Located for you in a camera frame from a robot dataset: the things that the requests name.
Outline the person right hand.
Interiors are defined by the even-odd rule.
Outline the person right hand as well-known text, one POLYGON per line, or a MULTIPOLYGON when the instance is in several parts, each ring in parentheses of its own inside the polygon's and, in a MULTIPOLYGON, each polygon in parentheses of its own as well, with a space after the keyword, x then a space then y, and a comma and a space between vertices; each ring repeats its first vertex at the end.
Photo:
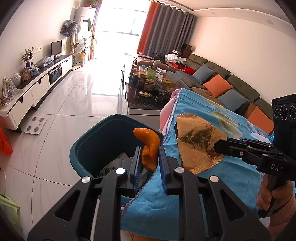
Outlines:
POLYGON ((269 178, 268 175, 265 174, 260 189, 258 191, 257 199, 256 199, 256 205, 259 209, 267 210, 269 209, 270 203, 272 198, 275 198, 278 200, 275 210, 281 209, 284 207, 289 200, 291 199, 293 195, 293 183, 292 181, 287 181, 285 185, 270 191, 268 189, 269 185, 269 178))

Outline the pink sleeve right forearm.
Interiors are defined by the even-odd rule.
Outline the pink sleeve right forearm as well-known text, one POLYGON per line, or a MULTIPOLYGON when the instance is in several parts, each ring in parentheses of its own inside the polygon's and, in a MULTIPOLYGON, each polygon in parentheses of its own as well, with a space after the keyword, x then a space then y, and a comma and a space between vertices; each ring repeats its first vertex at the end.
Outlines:
POLYGON ((295 214, 295 197, 292 196, 288 203, 273 214, 269 219, 269 227, 267 227, 271 240, 275 240, 288 225, 295 214))

